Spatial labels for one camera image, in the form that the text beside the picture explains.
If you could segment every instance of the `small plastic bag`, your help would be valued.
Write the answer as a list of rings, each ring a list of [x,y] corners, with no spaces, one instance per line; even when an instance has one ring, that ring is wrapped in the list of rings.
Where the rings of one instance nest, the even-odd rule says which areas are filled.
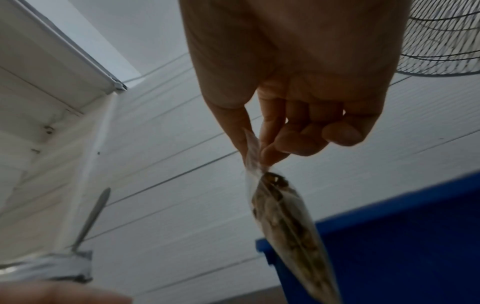
[[[340,304],[330,259],[304,201],[281,174],[260,165],[260,145],[255,135],[246,131],[246,138],[246,184],[258,226],[314,299]]]

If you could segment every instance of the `blue bin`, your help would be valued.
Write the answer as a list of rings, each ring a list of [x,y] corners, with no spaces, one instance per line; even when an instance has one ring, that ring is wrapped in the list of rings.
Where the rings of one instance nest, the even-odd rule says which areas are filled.
[[[316,223],[345,304],[479,304],[480,174]],[[318,303],[265,239],[287,301]]]

